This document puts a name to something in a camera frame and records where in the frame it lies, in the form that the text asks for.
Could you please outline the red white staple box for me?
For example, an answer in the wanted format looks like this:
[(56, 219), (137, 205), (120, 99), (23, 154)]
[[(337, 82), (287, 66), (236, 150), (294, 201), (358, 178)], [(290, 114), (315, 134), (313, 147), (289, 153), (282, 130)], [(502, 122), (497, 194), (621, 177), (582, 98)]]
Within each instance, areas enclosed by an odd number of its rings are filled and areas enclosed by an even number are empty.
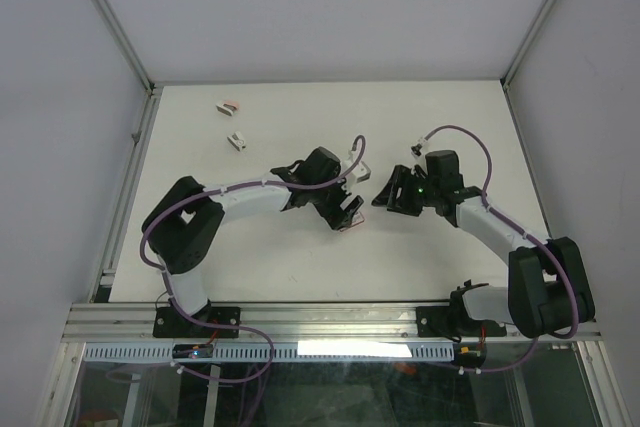
[(361, 212), (357, 212), (352, 218), (348, 225), (341, 227), (340, 232), (347, 231), (351, 228), (354, 228), (358, 225), (361, 225), (365, 221), (365, 217)]

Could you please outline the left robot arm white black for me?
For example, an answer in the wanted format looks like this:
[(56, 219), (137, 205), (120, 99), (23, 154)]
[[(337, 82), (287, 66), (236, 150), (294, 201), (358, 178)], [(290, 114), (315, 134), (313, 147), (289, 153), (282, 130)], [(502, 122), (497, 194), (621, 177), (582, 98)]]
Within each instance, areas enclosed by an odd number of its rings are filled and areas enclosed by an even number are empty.
[(364, 152), (365, 139), (358, 136), (344, 160), (317, 147), (307, 158), (253, 180), (215, 188), (192, 176), (176, 181), (143, 222), (139, 247), (141, 260), (162, 275), (175, 324), (194, 336), (212, 320), (201, 264), (221, 226), (306, 205), (333, 231), (360, 223), (364, 200), (352, 187), (370, 178)]

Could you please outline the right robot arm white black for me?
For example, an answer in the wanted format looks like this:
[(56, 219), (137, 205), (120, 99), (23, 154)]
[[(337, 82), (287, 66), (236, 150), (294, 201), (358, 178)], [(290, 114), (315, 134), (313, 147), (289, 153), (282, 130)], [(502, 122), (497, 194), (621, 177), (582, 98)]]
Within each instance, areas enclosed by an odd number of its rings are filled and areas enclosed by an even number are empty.
[(395, 166), (372, 202), (417, 217), (426, 208), (475, 237), (506, 266), (507, 284), (465, 282), (450, 294), (448, 325), (469, 334), (482, 321), (515, 326), (528, 338), (565, 337), (596, 309), (580, 249), (568, 237), (537, 237), (467, 186), (452, 150), (430, 152), (423, 166)]

